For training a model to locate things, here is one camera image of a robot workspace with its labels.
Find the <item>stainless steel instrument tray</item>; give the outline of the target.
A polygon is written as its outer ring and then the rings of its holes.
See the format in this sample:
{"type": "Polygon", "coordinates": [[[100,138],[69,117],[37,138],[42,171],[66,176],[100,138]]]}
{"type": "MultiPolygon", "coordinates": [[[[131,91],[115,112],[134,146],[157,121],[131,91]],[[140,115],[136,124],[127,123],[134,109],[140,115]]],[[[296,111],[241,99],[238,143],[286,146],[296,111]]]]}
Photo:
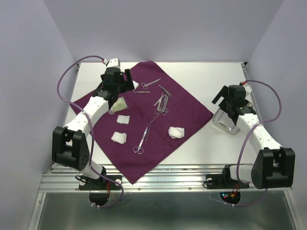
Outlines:
{"type": "Polygon", "coordinates": [[[239,130],[247,134],[255,123],[257,114],[250,105],[247,100],[222,103],[213,115],[213,124],[231,135],[236,135],[239,130]]]}

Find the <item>pointed steel tweezers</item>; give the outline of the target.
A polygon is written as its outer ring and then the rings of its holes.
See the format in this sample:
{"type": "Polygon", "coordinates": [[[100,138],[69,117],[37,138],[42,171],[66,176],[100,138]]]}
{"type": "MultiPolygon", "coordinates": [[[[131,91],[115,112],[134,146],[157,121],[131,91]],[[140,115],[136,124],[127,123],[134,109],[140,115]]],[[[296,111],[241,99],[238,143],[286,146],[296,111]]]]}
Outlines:
{"type": "Polygon", "coordinates": [[[160,84],[158,85],[169,97],[172,97],[173,95],[168,91],[166,90],[163,86],[161,86],[160,84]]]}

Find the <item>steel forceps ring handled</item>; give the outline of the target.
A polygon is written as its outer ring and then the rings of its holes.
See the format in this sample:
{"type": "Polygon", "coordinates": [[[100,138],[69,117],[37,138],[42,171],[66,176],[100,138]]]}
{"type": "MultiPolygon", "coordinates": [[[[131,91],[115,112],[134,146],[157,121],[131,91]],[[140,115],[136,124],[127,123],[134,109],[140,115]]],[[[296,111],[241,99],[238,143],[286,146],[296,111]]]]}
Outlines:
{"type": "Polygon", "coordinates": [[[160,106],[160,112],[164,116],[167,115],[167,113],[168,113],[168,109],[167,109],[168,98],[169,98],[169,96],[166,94],[165,97],[164,97],[163,103],[160,106]]]}

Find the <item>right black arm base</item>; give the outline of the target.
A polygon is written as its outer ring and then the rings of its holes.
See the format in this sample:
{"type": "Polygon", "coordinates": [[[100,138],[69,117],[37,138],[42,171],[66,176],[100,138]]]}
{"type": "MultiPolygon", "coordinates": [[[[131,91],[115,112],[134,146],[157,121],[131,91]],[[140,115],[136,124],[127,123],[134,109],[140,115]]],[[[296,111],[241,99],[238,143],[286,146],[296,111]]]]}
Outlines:
{"type": "Polygon", "coordinates": [[[203,182],[203,187],[207,189],[248,189],[249,185],[232,179],[230,175],[230,166],[227,165],[220,174],[207,174],[206,180],[203,182]]]}

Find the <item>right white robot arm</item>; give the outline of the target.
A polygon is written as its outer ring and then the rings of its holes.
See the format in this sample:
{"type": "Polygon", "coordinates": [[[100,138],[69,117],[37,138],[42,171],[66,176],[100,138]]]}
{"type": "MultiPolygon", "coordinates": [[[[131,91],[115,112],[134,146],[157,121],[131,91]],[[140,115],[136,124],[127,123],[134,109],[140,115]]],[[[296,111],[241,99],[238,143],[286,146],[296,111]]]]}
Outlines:
{"type": "Polygon", "coordinates": [[[256,111],[246,97],[251,87],[245,83],[223,86],[212,100],[218,100],[219,109],[227,114],[235,127],[241,130],[255,150],[253,165],[226,165],[221,174],[221,183],[231,187],[236,183],[253,184],[257,189],[291,187],[293,184],[295,153],[273,139],[258,119],[256,111]]]}

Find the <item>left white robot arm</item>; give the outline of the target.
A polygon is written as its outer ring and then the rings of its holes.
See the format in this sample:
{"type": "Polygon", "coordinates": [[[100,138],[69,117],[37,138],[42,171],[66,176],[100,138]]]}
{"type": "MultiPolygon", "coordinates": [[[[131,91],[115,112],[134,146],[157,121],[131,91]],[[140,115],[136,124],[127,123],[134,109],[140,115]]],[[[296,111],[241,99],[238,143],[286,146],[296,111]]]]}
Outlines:
{"type": "Polygon", "coordinates": [[[80,112],[64,127],[56,127],[52,133],[53,162],[79,171],[90,178],[90,183],[97,189],[106,185],[107,177],[104,167],[92,160],[94,148],[89,150],[87,136],[94,134],[94,125],[111,109],[121,93],[134,90],[129,69],[122,72],[119,68],[107,67],[101,79],[84,108],[70,102],[80,112]]]}

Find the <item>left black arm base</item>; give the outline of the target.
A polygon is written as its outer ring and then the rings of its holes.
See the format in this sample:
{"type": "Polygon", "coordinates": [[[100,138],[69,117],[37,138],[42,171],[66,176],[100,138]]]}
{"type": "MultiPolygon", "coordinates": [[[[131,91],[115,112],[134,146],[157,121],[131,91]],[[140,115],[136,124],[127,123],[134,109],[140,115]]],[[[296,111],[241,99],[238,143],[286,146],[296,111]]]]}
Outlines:
{"type": "Polygon", "coordinates": [[[85,191],[85,190],[88,190],[88,191],[106,191],[106,190],[119,191],[121,190],[118,184],[115,184],[106,179],[103,179],[100,176],[98,179],[92,179],[84,175],[78,174],[75,176],[75,179],[79,182],[79,190],[81,191],[85,191]]]}

